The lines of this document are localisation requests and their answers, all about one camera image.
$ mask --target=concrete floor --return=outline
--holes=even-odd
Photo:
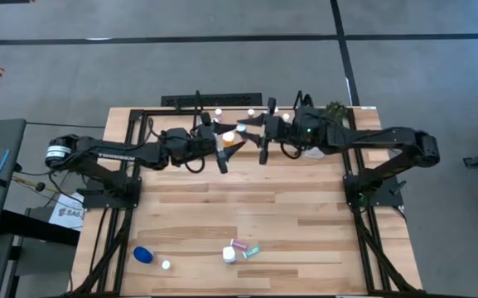
[[[339,1],[346,34],[478,33],[478,0]],[[327,0],[38,0],[0,5],[0,39],[335,34]],[[437,137],[442,162],[402,175],[408,228],[424,288],[478,296],[478,40],[349,41],[362,105],[384,126]],[[290,104],[349,103],[337,41],[0,46],[0,118],[104,125],[113,106],[161,95],[262,92]],[[19,161],[44,170],[47,142],[100,129],[27,127]],[[64,184],[71,189],[73,183]],[[13,186],[6,208],[45,199]],[[67,273],[22,278],[19,297],[60,294]]]

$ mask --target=wooden table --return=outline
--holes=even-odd
[[[124,141],[130,109],[110,109],[104,140]],[[380,128],[376,109],[354,110],[358,129]],[[245,116],[245,109],[224,110],[222,122],[234,123]],[[192,125],[187,116],[153,118],[157,131]],[[369,167],[389,158],[385,150],[364,150],[363,155]],[[118,169],[116,161],[101,164]],[[164,171],[142,168],[144,186],[133,215],[122,296],[366,292],[355,225],[341,182],[345,174],[341,154],[319,161],[290,160],[271,145],[268,165],[261,166],[258,149],[249,143],[228,167],[229,173],[221,175],[214,159],[209,159],[198,175],[184,166]],[[403,218],[390,207],[375,210],[386,255],[408,282],[420,287]],[[72,271],[75,286],[88,275],[101,215],[100,209],[85,215]],[[96,260],[102,256],[107,225],[105,220]],[[222,248],[231,238],[259,245],[261,253],[248,260],[238,256],[235,264],[226,264]],[[154,251],[157,262],[136,261],[132,255],[136,246]],[[372,252],[370,256],[375,286],[380,288]],[[165,259],[171,262],[169,271],[161,269]],[[113,286],[116,262],[114,256],[107,289]]]

